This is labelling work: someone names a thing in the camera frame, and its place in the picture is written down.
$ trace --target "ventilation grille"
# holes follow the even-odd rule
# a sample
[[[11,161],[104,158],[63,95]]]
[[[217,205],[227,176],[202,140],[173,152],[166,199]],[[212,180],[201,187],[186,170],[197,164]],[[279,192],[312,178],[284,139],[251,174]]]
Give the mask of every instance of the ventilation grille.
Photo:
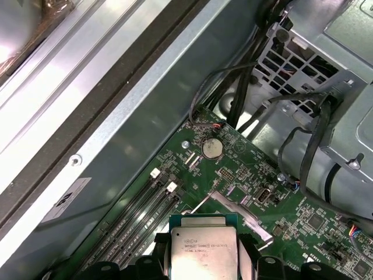
[[[267,84],[282,95],[310,93],[339,72],[311,49],[305,50],[290,39],[281,43],[276,37],[278,30],[287,32],[282,27],[273,32],[255,67],[262,74],[262,84]],[[314,102],[308,100],[293,103],[313,117]]]

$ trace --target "green circuit board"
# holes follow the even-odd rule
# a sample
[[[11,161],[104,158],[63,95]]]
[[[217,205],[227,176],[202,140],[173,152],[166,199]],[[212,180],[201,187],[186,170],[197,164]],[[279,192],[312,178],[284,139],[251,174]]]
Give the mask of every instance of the green circuit board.
[[[197,118],[200,122],[218,120],[205,109],[200,110]],[[223,144],[223,153],[217,158],[208,159],[202,152],[203,144],[209,139],[217,139]],[[189,146],[182,146],[183,141],[187,141]],[[218,191],[255,215],[261,228],[273,236],[273,243],[262,250],[262,254],[280,257],[296,270],[304,262],[319,261],[353,279],[373,279],[372,264],[353,249],[348,237],[350,228],[340,222],[339,215],[309,202],[294,187],[279,182],[276,163],[230,126],[224,125],[222,129],[193,127],[188,121],[131,184],[73,255],[66,269],[77,267],[78,260],[98,241],[99,232],[114,223],[125,207],[124,201],[129,201],[146,184],[154,169],[167,170],[177,178],[179,183],[174,193],[179,199],[167,215],[154,212],[150,219],[158,226],[145,241],[142,239],[143,244],[137,247],[134,255],[145,251],[155,232],[167,223],[168,213],[186,213],[197,206],[196,213],[228,213],[225,206],[209,197],[212,191]],[[243,216],[239,216],[238,221],[239,233],[253,235],[258,248],[266,244],[247,225]],[[366,254],[373,251],[370,239],[363,234],[358,235],[357,243]]]

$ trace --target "motherboard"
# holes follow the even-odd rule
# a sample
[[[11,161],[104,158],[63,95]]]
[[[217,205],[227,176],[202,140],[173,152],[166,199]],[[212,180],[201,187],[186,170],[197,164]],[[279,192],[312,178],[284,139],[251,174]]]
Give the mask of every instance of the motherboard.
[[[200,123],[219,120],[207,109]],[[326,263],[353,279],[373,279],[373,264],[355,251],[351,225],[308,201],[281,177],[277,164],[229,125],[184,122],[150,161],[56,279],[69,279],[97,261],[121,268],[149,253],[170,214],[239,214],[238,233],[249,233],[262,254],[299,270]],[[371,239],[356,238],[371,256]]]

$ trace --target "label sticker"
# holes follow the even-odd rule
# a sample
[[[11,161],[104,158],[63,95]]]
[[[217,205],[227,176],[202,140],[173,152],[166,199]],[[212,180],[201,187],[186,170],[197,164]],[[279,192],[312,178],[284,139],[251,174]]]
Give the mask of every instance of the label sticker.
[[[60,198],[59,201],[53,206],[52,210],[50,210],[49,213],[46,214],[41,222],[45,223],[60,217],[91,179],[92,177],[77,179],[64,193],[62,198]]]

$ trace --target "small connector port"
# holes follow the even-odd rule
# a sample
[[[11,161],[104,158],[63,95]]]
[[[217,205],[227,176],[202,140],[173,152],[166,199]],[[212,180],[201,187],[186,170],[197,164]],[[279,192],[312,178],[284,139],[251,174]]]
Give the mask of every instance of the small connector port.
[[[259,203],[264,203],[268,200],[268,198],[271,195],[271,190],[268,188],[261,188],[259,191],[257,191],[254,195],[254,200]]]

